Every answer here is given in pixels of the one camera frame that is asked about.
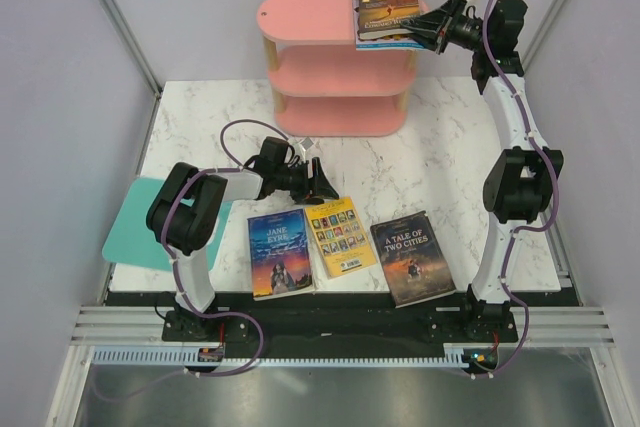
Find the dog picture book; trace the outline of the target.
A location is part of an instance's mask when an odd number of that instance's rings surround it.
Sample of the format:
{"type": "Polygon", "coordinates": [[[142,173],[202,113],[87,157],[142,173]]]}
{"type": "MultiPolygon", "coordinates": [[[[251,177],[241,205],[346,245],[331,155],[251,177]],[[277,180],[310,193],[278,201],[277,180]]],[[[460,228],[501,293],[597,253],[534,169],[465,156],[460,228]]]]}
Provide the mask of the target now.
{"type": "Polygon", "coordinates": [[[408,36],[387,36],[373,40],[362,40],[359,36],[359,0],[352,0],[353,29],[355,34],[355,47],[359,51],[383,51],[406,50],[423,51],[425,47],[412,40],[408,36]]]}

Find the brown Edward Tulane book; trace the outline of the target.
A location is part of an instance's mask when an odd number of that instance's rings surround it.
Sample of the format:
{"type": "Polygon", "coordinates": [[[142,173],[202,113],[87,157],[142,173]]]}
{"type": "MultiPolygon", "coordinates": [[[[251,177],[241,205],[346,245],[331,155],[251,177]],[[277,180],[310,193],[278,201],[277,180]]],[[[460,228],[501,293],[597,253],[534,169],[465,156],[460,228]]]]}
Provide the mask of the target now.
{"type": "Polygon", "coordinates": [[[362,41],[406,35],[403,22],[426,12],[421,0],[357,0],[358,38],[362,41]]]}

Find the Jane Eyre book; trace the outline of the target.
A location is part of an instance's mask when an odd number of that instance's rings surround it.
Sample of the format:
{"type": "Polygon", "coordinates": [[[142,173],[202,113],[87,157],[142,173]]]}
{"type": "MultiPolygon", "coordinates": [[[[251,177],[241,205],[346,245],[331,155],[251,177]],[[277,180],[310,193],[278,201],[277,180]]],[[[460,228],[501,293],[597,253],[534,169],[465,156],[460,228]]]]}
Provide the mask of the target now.
{"type": "Polygon", "coordinates": [[[315,291],[301,208],[249,218],[248,237],[256,301],[315,291]]]}

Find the Tale of Two Cities book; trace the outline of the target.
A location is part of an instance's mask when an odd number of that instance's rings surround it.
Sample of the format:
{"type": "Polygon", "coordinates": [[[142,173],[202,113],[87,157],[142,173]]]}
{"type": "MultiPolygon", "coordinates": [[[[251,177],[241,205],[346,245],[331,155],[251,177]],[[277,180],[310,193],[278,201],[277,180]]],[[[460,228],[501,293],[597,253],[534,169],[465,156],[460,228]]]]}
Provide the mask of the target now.
{"type": "Polygon", "coordinates": [[[370,232],[396,308],[456,291],[425,211],[374,224],[370,232]]]}

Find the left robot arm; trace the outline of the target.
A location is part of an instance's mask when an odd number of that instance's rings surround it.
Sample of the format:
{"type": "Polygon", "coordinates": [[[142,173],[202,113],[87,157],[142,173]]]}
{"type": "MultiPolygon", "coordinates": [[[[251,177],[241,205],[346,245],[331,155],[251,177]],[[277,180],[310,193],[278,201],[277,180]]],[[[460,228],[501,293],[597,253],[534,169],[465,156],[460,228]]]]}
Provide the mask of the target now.
{"type": "Polygon", "coordinates": [[[318,205],[339,197],[319,158],[301,161],[289,142],[266,138],[260,152],[238,168],[200,170],[174,165],[146,215],[146,226],[169,256],[177,287],[176,302],[188,310],[185,329],[208,340],[219,329],[219,316],[208,308],[215,292],[208,274],[206,244],[225,202],[263,200],[287,192],[294,203],[318,205]]]}

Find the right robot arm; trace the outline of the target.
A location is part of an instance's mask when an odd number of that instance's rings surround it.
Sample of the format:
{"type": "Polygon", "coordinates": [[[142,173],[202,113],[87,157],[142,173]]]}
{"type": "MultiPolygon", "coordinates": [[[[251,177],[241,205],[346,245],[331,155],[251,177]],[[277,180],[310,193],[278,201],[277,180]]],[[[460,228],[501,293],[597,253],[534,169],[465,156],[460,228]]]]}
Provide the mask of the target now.
{"type": "Polygon", "coordinates": [[[513,341],[510,280],[525,232],[536,232],[545,210],[557,209],[561,151],[551,149],[532,119],[524,69],[517,51],[527,5],[523,0],[491,0],[478,17],[471,0],[447,0],[404,22],[410,37],[441,54],[449,45],[472,53],[471,76],[490,108],[502,151],[482,192],[489,214],[487,240],[467,288],[458,328],[467,339],[513,341]]]}

